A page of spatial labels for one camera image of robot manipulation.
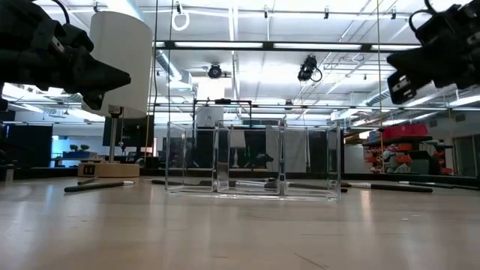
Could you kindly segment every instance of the black metal bar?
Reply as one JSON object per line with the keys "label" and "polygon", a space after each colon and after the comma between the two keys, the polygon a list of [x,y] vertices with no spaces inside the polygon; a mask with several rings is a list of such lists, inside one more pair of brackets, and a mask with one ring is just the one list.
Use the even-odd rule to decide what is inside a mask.
{"label": "black metal bar", "polygon": [[[157,46],[158,50],[235,50],[235,51],[268,51],[268,52],[324,52],[324,53],[397,53],[398,49],[388,49],[389,46],[420,47],[414,43],[344,43],[344,42],[285,42],[285,41],[228,41],[228,40],[157,40],[165,46]],[[178,46],[177,43],[190,43],[194,46]],[[229,44],[229,46],[215,46],[214,44]],[[285,47],[290,44],[298,44],[297,47]],[[380,50],[373,46],[380,45]]]}

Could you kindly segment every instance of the lamp shade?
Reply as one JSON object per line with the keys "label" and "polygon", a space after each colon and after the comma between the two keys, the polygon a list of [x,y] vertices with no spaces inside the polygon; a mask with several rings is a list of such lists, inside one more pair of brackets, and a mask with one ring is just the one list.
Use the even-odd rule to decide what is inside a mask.
{"label": "lamp shade", "polygon": [[102,11],[91,18],[90,38],[95,46],[92,56],[128,72],[131,84],[108,91],[100,110],[90,109],[85,103],[82,103],[82,109],[110,117],[109,106],[118,106],[124,108],[122,118],[140,119],[146,116],[152,37],[152,30],[144,22],[123,13]]}
{"label": "lamp shade", "polygon": [[245,144],[245,132],[243,130],[231,130],[230,131],[230,148],[232,149],[244,149]]}

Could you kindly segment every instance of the shelf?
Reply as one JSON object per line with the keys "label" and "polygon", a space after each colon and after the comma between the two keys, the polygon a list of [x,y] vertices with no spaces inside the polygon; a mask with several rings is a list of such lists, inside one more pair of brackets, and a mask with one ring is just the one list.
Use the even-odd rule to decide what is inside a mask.
{"label": "shelf", "polygon": [[[431,136],[405,136],[405,137],[394,138],[394,139],[384,139],[383,145],[388,146],[388,145],[391,145],[392,143],[421,143],[421,142],[432,140],[432,139],[433,138]],[[367,146],[367,147],[376,147],[381,145],[382,144],[380,141],[362,144],[362,146]]]}

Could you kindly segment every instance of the transparent acrylic container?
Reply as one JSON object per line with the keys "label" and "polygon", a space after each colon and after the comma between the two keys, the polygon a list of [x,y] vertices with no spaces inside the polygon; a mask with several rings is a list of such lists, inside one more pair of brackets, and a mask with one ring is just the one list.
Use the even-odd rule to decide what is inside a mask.
{"label": "transparent acrylic container", "polygon": [[340,198],[341,134],[336,124],[328,129],[283,129],[284,192],[293,197]]}
{"label": "transparent acrylic container", "polygon": [[171,121],[166,138],[167,191],[213,192],[215,129],[193,121]]}
{"label": "transparent acrylic container", "polygon": [[280,194],[281,127],[226,124],[217,132],[219,194]]}

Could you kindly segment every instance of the wooden table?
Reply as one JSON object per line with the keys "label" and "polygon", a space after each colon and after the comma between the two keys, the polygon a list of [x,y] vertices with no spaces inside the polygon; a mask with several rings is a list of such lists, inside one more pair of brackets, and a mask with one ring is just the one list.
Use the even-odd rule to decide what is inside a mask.
{"label": "wooden table", "polygon": [[350,188],[340,202],[65,194],[0,183],[0,269],[480,269],[480,193]]}

